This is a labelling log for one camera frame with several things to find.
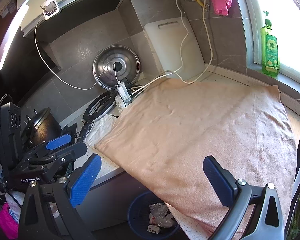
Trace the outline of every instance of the white cutting board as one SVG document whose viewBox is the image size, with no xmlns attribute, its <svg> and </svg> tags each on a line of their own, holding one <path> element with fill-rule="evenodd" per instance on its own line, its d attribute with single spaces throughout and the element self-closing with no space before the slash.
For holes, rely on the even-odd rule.
<svg viewBox="0 0 300 240">
<path fill-rule="evenodd" d="M 187 80 L 200 74 L 204 70 L 205 65 L 188 19 L 183 17 L 183 22 L 189 30 L 189 35 L 182 45 L 183 67 L 177 73 L 184 80 Z M 181 18 L 148 23 L 145 25 L 145 33 L 158 70 L 178 69 L 181 66 L 180 45 L 187 33 Z M 168 77 L 177 78 L 175 74 Z"/>
</svg>

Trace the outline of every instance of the dish soap bottle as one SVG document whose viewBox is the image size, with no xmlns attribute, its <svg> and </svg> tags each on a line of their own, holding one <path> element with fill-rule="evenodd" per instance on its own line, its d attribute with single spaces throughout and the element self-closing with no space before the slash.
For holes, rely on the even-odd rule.
<svg viewBox="0 0 300 240">
<path fill-rule="evenodd" d="M 271 35 L 272 23 L 265 19 L 266 26 L 261 28 L 262 72 L 276 77 L 279 74 L 280 59 L 278 57 L 277 37 Z"/>
</svg>

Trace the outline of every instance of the pink towel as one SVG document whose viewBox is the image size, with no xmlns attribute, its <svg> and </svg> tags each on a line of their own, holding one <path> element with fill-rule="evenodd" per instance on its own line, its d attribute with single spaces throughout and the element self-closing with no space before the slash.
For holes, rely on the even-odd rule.
<svg viewBox="0 0 300 240">
<path fill-rule="evenodd" d="M 157 80 L 94 147 L 211 232 L 228 208 L 203 172 L 208 155 L 250 185 L 273 182 L 288 219 L 297 146 L 277 86 Z"/>
<path fill-rule="evenodd" d="M 217 15 L 228 15 L 228 9 L 231 7 L 232 0 L 211 0 L 214 7 L 214 13 Z"/>
<path fill-rule="evenodd" d="M 9 205 L 5 203 L 0 211 L 0 227 L 9 239 L 18 238 L 18 223 L 9 214 Z"/>
</svg>

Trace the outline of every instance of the metal screw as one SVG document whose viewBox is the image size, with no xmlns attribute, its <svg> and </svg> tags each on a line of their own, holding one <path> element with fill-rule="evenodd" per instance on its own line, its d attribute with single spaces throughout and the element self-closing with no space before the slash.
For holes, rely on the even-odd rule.
<svg viewBox="0 0 300 240">
<path fill-rule="evenodd" d="M 270 183 L 268 183 L 268 188 L 269 188 L 269 189 L 274 189 L 274 184 L 273 184 L 273 183 L 271 183 L 271 182 L 270 182 Z"/>
<path fill-rule="evenodd" d="M 37 185 L 37 182 L 33 180 L 33 181 L 30 182 L 29 185 L 30 185 L 30 187 L 34 187 L 35 185 Z"/>
<path fill-rule="evenodd" d="M 204 11 L 205 11 L 205 12 L 210 11 L 210 6 L 209 6 L 208 4 L 206 4 L 206 6 L 205 6 L 205 8 L 204 8 Z"/>
<path fill-rule="evenodd" d="M 66 183 L 67 182 L 67 178 L 66 177 L 61 177 L 59 178 L 59 183 L 63 184 L 63 183 Z"/>
<path fill-rule="evenodd" d="M 238 184 L 244 186 L 247 184 L 247 182 L 244 179 L 238 179 Z"/>
</svg>

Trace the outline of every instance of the window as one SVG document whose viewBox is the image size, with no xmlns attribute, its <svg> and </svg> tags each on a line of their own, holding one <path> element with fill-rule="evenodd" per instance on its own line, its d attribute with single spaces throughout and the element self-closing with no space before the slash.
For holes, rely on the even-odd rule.
<svg viewBox="0 0 300 240">
<path fill-rule="evenodd" d="M 300 83 L 300 9 L 294 0 L 246 0 L 254 41 L 254 62 L 261 64 L 260 28 L 268 19 L 272 22 L 272 35 L 277 37 L 280 73 Z"/>
</svg>

